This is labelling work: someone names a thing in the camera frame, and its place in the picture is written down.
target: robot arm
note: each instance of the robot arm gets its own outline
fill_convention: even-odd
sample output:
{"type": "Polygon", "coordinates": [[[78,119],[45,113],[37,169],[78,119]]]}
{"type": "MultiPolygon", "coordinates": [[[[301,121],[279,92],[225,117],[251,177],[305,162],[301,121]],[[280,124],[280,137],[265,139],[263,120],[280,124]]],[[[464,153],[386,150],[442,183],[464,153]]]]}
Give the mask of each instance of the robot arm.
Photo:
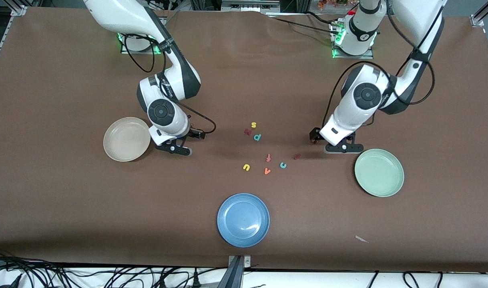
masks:
{"type": "MultiPolygon", "coordinates": [[[[167,55],[172,67],[141,80],[137,98],[153,123],[149,133],[158,149],[163,150],[165,142],[187,136],[191,132],[189,118],[177,103],[196,96],[201,81],[160,19],[136,0],[84,0],[84,3],[96,22],[105,29],[123,34],[150,35],[159,42],[160,51],[167,55]]],[[[204,137],[204,133],[197,131],[198,138],[204,137]]],[[[183,147],[183,142],[178,148],[176,145],[165,148],[170,153],[190,153],[190,149],[183,147]]]]}
{"type": "MultiPolygon", "coordinates": [[[[415,49],[412,51],[401,77],[389,75],[391,82],[388,81],[384,71],[368,64],[351,71],[341,88],[343,98],[340,104],[319,132],[331,146],[339,146],[377,109],[387,114],[396,114],[407,108],[407,103],[411,102],[425,66],[440,38],[444,21],[439,11],[445,2],[446,0],[396,0],[394,2],[397,17],[414,35],[419,51],[415,49]]],[[[357,38],[348,36],[345,39],[357,41],[357,38]]]]}

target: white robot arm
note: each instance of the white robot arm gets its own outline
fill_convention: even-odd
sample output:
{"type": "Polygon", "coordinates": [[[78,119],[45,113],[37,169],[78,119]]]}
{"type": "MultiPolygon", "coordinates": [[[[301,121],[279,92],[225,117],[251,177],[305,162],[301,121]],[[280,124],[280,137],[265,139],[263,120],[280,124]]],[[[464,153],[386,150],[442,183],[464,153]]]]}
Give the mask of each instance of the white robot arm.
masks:
{"type": "Polygon", "coordinates": [[[185,137],[204,138],[204,132],[191,129],[189,118],[178,102],[197,95],[201,81],[198,72],[185,59],[175,41],[148,7],[136,0],[84,0],[90,13],[102,27],[123,34],[150,35],[172,62],[172,67],[139,82],[137,98],[153,126],[149,133],[156,148],[180,155],[190,155],[183,146],[185,137]],[[181,138],[181,145],[176,139],[181,138]]]}
{"type": "MultiPolygon", "coordinates": [[[[360,145],[355,146],[356,150],[348,149],[349,145],[346,143],[348,136],[366,122],[377,109],[387,114],[396,114],[407,108],[443,30],[444,20],[441,9],[445,2],[446,0],[395,0],[393,2],[392,8],[396,16],[412,33],[418,49],[414,49],[409,55],[406,69],[398,78],[390,74],[387,76],[386,71],[368,64],[360,65],[351,71],[341,87],[340,104],[328,122],[319,130],[320,136],[329,142],[325,148],[326,153],[361,152],[363,146],[359,147],[360,145]]],[[[346,27],[350,28],[346,29],[346,35],[341,39],[342,50],[354,55],[364,53],[375,37],[379,25],[377,16],[382,18],[385,11],[384,0],[362,0],[354,17],[348,15],[345,18],[346,27]],[[370,13],[364,12],[362,5],[368,5],[365,10],[370,13]],[[378,5],[374,8],[375,11],[370,11],[374,5],[378,5]],[[359,31],[352,28],[363,22],[370,23],[370,28],[359,27],[359,31]]]]}

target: plate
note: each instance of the plate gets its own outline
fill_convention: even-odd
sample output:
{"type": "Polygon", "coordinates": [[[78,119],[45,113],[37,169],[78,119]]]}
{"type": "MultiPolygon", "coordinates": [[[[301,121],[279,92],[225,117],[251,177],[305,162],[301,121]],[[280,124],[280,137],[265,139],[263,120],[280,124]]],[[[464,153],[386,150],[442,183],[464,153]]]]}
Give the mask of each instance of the plate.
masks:
{"type": "Polygon", "coordinates": [[[389,197],[404,184],[404,170],[399,159],[382,149],[370,149],[361,153],[354,165],[359,185],[371,195],[389,197]]]}
{"type": "Polygon", "coordinates": [[[114,122],[105,132],[103,149],[107,155],[119,162],[139,158],[149,146],[147,124],[139,118],[126,117],[114,122]]]}
{"type": "Polygon", "coordinates": [[[219,233],[226,242],[239,248],[258,244],[267,234],[269,223],[267,206],[248,193],[226,199],[217,215],[219,233]]]}

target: brown table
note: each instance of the brown table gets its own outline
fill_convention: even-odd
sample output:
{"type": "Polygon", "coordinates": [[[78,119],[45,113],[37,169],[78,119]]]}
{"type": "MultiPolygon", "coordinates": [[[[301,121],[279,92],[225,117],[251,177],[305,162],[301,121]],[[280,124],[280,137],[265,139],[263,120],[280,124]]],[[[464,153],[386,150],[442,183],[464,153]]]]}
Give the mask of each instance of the brown table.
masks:
{"type": "MultiPolygon", "coordinates": [[[[250,254],[262,268],[488,271],[482,29],[446,18],[433,95],[358,130],[366,149],[390,151],[405,171],[399,193],[375,198],[354,178],[357,155],[326,155],[308,141],[355,62],[331,58],[326,34],[254,12],[182,12],[168,27],[202,79],[185,103],[217,130],[189,142],[191,157],[150,147],[119,163],[105,155],[103,135],[122,117],[146,118],[135,92],[150,74],[87,10],[29,8],[14,20],[0,53],[0,250],[50,261],[223,266],[230,254],[250,254]],[[251,122],[259,142],[243,133],[251,122]],[[219,206],[241,192],[271,214],[265,239],[247,249],[216,226],[219,206]]],[[[409,46],[387,21],[380,29],[374,61],[395,72],[409,46]]],[[[136,58],[149,64],[149,55],[136,58]]],[[[154,71],[161,66],[157,57],[154,71]]],[[[416,97],[429,84],[427,73],[416,97]]]]}

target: white plate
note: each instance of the white plate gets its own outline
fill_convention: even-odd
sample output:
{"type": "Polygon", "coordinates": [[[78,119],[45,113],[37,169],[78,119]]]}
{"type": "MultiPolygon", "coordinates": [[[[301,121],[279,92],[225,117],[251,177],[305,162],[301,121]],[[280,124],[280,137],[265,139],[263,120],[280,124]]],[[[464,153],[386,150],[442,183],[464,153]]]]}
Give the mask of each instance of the white plate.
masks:
{"type": "Polygon", "coordinates": [[[126,117],[114,122],[105,132],[103,149],[119,162],[139,158],[149,146],[151,136],[147,124],[135,117],[126,117]]]}

